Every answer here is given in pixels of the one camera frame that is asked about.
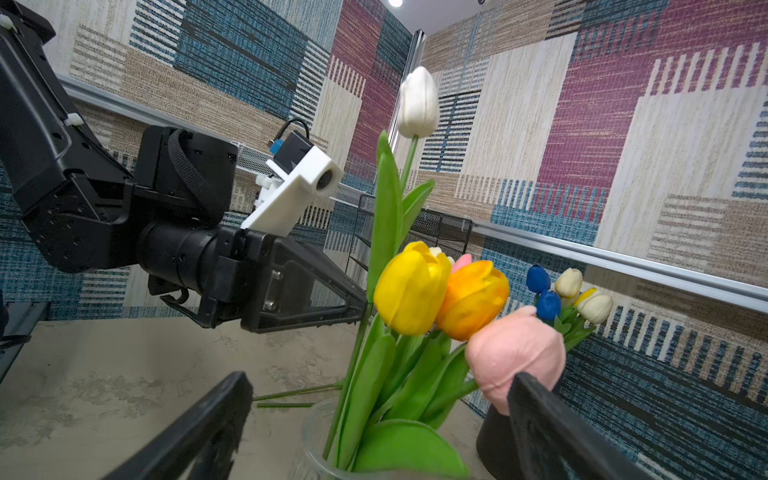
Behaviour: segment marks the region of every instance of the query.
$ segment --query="patterned wall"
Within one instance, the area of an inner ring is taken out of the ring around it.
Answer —
[[[23,3],[57,32],[45,46],[56,72],[256,151],[266,151],[287,118],[305,118],[313,142],[345,170],[344,183],[372,191],[376,142],[389,127],[411,41],[379,0]],[[76,105],[104,146],[133,168],[147,125]],[[238,172],[224,223],[239,224],[256,194],[253,177]],[[149,296],[138,266],[82,275],[54,270],[19,216],[0,167],[0,288],[7,300],[50,300],[52,319],[177,315]],[[343,268],[354,219],[354,209],[318,201],[292,235],[324,247]],[[199,301],[192,293],[186,305]]]
[[[435,179],[437,210],[768,286],[766,47],[765,0],[508,0],[427,40],[441,122],[410,185]],[[469,251],[510,278],[506,311],[532,301],[532,263],[614,296],[560,394],[629,458],[768,475],[768,315],[500,240]]]

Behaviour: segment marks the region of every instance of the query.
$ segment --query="clear plastic vase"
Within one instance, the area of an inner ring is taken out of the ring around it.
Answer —
[[[445,477],[404,472],[402,470],[375,473],[342,472],[323,460],[323,447],[336,410],[336,399],[314,405],[301,428],[301,444],[288,480],[439,480]]]

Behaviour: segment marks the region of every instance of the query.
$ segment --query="ceiling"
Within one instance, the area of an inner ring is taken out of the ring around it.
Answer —
[[[479,5],[478,0],[402,0],[402,5],[395,8],[389,0],[381,0],[411,33],[421,28],[427,35],[493,8],[501,1],[485,0],[484,5]]]

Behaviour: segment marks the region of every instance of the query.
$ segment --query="artificial flower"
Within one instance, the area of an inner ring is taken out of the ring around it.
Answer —
[[[614,309],[614,300],[610,295],[596,288],[590,288],[576,299],[574,306],[589,323],[600,325]]]
[[[528,269],[528,275],[525,276],[525,286],[534,293],[543,293],[549,290],[552,280],[549,279],[549,273],[539,265],[534,265]]]
[[[389,261],[379,278],[373,303],[384,323],[402,335],[423,335],[442,305],[451,263],[429,252],[424,242],[409,243]]]
[[[555,292],[542,293],[536,304],[538,317],[548,322],[554,322],[554,318],[560,315],[561,309],[560,297]]]
[[[437,85],[426,68],[417,67],[400,85],[397,130],[403,137],[427,138],[440,122]]]
[[[502,415],[509,415],[507,394],[515,374],[528,372],[552,390],[565,368],[563,336],[524,306],[469,339],[465,352],[475,381]]]
[[[572,298],[578,295],[583,282],[584,278],[581,275],[581,270],[569,268],[554,282],[554,291],[563,298]]]
[[[448,279],[437,326],[452,339],[465,342],[496,318],[507,297],[507,277],[493,267],[492,261],[480,260],[460,267]]]

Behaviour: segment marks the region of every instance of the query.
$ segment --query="flower stem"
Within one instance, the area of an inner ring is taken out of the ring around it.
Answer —
[[[344,379],[344,386],[341,390],[341,396],[339,397],[339,403],[336,404],[336,411],[333,413],[333,421],[331,422],[331,428],[328,430],[328,438],[326,438],[326,446],[323,449],[323,459],[328,459],[328,454],[331,452],[331,446],[333,445],[333,438],[336,437],[336,429],[339,428],[339,420],[341,420],[341,414],[344,410],[344,404],[346,403],[346,397],[349,395],[349,387],[352,385],[352,377],[355,372],[355,365],[357,364],[357,357],[360,355],[360,346],[362,346],[362,340],[366,337],[366,328],[368,328],[368,322],[371,317],[371,311],[373,309],[373,303],[368,302],[366,311],[362,315],[360,325],[357,328],[357,337],[355,338],[355,346],[352,348],[352,357],[349,358],[349,366],[346,367],[346,378]]]
[[[279,402],[262,402],[257,403],[258,409],[308,409],[313,406],[314,402],[306,403],[279,403]]]
[[[305,389],[289,390],[287,392],[280,392],[280,393],[270,393],[269,395],[253,397],[253,401],[259,402],[261,400],[282,399],[289,396],[303,395],[305,393],[311,393],[311,392],[319,392],[320,390],[340,389],[342,387],[342,384],[343,384],[343,380],[340,380],[336,383],[329,383],[328,385],[313,386]]]
[[[411,150],[408,152],[408,158],[406,158],[406,165],[402,168],[402,175],[400,175],[400,190],[406,191],[406,184],[408,183],[408,175],[411,173],[411,165],[413,164],[413,157],[416,155],[416,147],[419,146],[419,136],[414,135],[411,139]]]
[[[441,409],[444,409],[445,407],[451,405],[456,400],[460,399],[463,396],[469,395],[470,393],[474,392],[477,389],[478,389],[478,383],[475,381],[475,379],[462,383],[456,390],[452,392],[448,392],[436,398],[429,405],[427,410],[424,411],[424,413],[422,414],[422,417],[428,418],[430,416],[433,416],[434,414],[439,412]]]

